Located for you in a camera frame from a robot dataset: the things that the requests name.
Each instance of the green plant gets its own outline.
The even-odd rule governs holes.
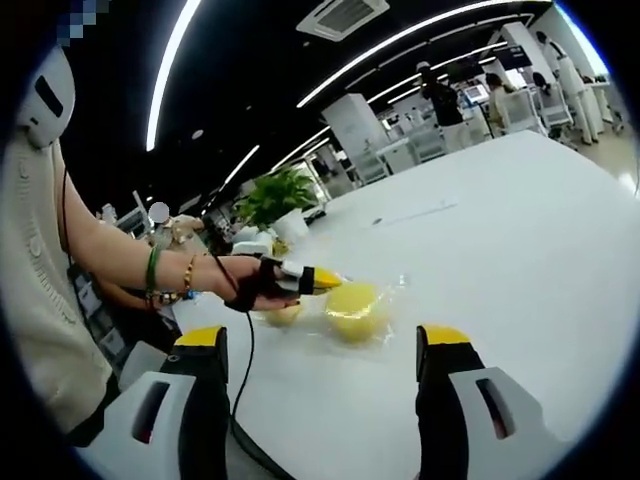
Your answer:
[[[312,180],[290,168],[256,179],[256,188],[236,205],[249,225],[264,230],[283,215],[314,203]]]

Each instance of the air conditioner vent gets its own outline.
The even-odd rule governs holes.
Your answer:
[[[385,0],[325,0],[297,30],[339,42],[388,9]]]

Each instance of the green bracelet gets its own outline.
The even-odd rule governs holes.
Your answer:
[[[158,246],[151,248],[149,262],[147,263],[147,294],[156,290],[156,265],[158,264]]]

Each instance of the knit sweater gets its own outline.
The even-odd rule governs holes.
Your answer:
[[[21,132],[7,146],[0,186],[0,294],[31,384],[67,433],[96,410],[111,367],[83,323],[67,277],[55,188],[63,168],[51,147],[36,150]]]

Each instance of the table surface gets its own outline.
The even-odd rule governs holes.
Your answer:
[[[304,317],[279,330],[255,314],[255,362],[238,420],[296,478],[412,479],[420,458],[415,327],[435,323],[468,334],[487,366],[538,399],[550,431],[578,440],[637,333],[638,245],[640,207],[628,190],[532,132],[340,197],[290,258],[381,286],[403,276],[394,336],[354,351],[307,335]],[[233,401],[249,354],[246,319],[210,294],[177,305],[175,315],[184,330],[228,327]]]

